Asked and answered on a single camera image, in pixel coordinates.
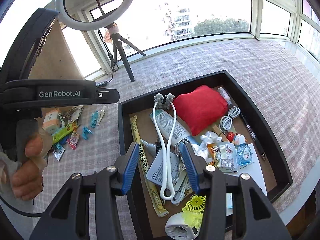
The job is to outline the person's left hand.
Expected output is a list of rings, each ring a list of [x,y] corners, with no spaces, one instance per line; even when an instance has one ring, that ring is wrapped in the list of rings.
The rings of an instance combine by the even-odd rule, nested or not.
[[[43,148],[41,135],[33,135],[27,142],[24,153],[29,158],[11,178],[12,190],[16,198],[32,200],[43,191],[42,171],[31,160],[31,157],[40,155]]]

